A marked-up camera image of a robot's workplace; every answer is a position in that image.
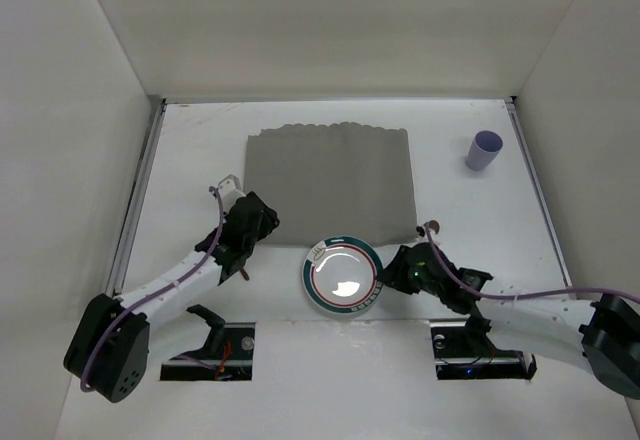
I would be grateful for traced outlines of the grey cloth placemat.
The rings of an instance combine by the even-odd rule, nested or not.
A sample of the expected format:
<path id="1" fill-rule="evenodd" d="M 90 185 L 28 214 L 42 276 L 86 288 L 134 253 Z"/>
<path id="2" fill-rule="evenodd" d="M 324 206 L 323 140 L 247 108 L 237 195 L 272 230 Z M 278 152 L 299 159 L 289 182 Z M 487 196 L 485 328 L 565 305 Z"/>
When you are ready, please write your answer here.
<path id="1" fill-rule="evenodd" d="M 273 208 L 267 241 L 311 246 L 337 235 L 371 245 L 411 240 L 417 225 L 405 129 L 289 124 L 247 140 L 244 186 Z"/>

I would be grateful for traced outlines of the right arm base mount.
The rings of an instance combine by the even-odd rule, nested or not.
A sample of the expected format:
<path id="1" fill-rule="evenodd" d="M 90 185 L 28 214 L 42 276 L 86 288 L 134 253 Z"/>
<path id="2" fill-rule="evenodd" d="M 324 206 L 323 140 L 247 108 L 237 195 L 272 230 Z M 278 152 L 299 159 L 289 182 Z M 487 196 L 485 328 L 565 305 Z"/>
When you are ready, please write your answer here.
<path id="1" fill-rule="evenodd" d="M 465 321 L 431 322 L 430 333 L 438 380 L 531 380 L 537 372 L 533 355 L 500 350 Z"/>

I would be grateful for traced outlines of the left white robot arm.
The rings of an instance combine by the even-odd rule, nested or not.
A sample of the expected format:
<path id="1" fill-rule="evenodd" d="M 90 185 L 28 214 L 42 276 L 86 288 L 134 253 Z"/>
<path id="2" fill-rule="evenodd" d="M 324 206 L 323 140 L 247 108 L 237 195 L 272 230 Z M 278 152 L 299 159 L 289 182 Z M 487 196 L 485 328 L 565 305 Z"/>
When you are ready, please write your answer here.
<path id="1" fill-rule="evenodd" d="M 211 193 L 217 226 L 168 272 L 119 297 L 95 296 L 63 359 L 82 392 L 118 403 L 153 360 L 222 350 L 225 320 L 198 298 L 244 270 L 256 244 L 278 228 L 275 210 L 254 193 Z"/>

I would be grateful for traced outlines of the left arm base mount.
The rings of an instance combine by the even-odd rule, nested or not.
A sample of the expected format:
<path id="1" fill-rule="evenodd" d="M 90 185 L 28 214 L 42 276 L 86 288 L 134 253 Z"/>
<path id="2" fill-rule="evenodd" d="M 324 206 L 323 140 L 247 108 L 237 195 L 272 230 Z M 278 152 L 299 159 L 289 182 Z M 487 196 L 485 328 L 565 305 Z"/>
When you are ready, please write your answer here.
<path id="1" fill-rule="evenodd" d="M 194 321 L 189 330 L 195 343 L 160 367 L 159 380 L 165 382 L 245 382 L 253 376 L 256 340 L 255 323 L 226 322 L 202 305 L 186 310 Z"/>

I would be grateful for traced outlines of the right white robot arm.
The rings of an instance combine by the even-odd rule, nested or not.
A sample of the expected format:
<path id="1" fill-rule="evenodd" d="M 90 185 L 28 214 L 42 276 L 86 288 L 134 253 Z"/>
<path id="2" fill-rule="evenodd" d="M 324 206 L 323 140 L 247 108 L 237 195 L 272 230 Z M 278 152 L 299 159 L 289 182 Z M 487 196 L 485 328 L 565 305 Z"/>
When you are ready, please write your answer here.
<path id="1" fill-rule="evenodd" d="M 639 396 L 639 315 L 619 294 L 589 301 L 571 299 L 565 291 L 536 299 L 486 293 L 490 273 L 458 268 L 428 242 L 400 246 L 377 278 L 401 293 L 428 293 L 466 316 L 476 344 L 569 364 L 624 397 Z"/>

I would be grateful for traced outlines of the white plate with teal rim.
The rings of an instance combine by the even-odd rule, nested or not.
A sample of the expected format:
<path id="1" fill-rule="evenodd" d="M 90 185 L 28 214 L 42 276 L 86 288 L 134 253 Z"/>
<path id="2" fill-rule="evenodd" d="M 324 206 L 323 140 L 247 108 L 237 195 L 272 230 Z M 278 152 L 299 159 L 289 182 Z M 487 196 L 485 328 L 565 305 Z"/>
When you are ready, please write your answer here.
<path id="1" fill-rule="evenodd" d="M 369 310 L 382 292 L 382 262 L 372 246 L 352 236 L 316 243 L 302 265 L 304 292 L 327 316 L 354 317 Z"/>

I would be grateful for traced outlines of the lilac plastic cup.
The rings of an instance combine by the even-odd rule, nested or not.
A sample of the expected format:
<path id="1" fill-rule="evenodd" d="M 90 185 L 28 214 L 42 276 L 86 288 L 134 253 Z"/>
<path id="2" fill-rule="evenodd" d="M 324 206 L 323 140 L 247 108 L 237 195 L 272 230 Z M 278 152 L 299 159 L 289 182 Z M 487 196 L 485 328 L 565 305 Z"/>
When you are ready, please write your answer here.
<path id="1" fill-rule="evenodd" d="M 503 139 L 493 131 L 478 132 L 469 147 L 466 166 L 472 171 L 485 170 L 498 156 L 504 146 Z"/>

